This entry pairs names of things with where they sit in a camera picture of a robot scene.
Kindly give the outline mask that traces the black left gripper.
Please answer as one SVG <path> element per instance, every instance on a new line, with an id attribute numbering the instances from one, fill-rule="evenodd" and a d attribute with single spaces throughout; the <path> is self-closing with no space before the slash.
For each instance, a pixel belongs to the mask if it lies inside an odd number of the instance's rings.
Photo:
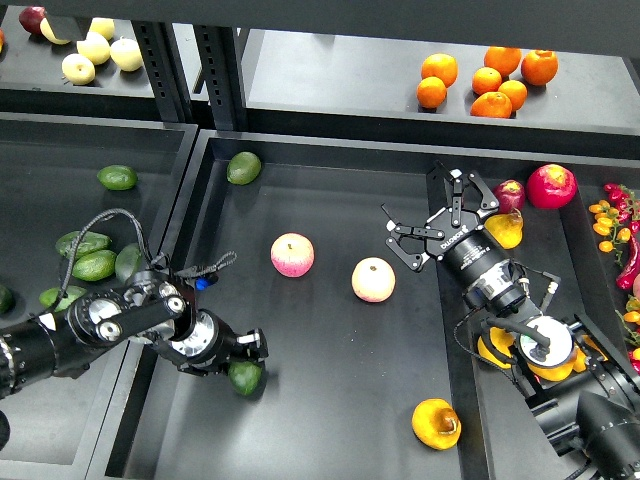
<path id="1" fill-rule="evenodd" d="M 180 355 L 179 372 L 196 376 L 226 374 L 234 361 L 261 362 L 269 356 L 261 328 L 237 335 L 209 310 L 199 310 L 191 333 L 169 345 Z"/>

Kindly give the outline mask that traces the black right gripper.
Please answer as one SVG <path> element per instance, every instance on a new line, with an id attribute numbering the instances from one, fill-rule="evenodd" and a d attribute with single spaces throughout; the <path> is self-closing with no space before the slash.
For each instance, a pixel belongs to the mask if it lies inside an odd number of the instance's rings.
<path id="1" fill-rule="evenodd" d="M 499 210 L 499 201 L 481 176 L 470 171 L 449 170 L 436 161 L 432 170 L 435 198 L 444 212 L 427 219 L 426 226 L 400 223 L 385 203 L 385 245 L 410 270 L 419 273 L 432 257 L 441 262 L 474 308 L 516 308 L 520 288 L 510 273 L 504 249 L 481 225 Z M 402 242 L 425 244 L 421 252 L 407 251 Z"/>

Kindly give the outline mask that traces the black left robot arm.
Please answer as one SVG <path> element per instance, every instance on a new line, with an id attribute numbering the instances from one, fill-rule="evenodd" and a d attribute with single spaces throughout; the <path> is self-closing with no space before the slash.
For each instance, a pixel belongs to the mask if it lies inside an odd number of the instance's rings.
<path id="1" fill-rule="evenodd" d="M 77 378 L 92 362 L 126 341 L 149 346 L 177 370 L 196 376 L 229 374 L 234 363 L 262 367 L 267 341 L 259 328 L 235 333 L 218 316 L 196 306 L 196 293 L 237 258 L 225 253 L 214 264 L 174 271 L 164 255 L 152 255 L 137 218 L 108 209 L 73 241 L 76 252 L 93 225 L 117 215 L 133 225 L 146 269 L 124 286 L 86 293 L 66 309 L 55 305 L 1 331 L 1 395 L 8 397 L 50 377 Z"/>

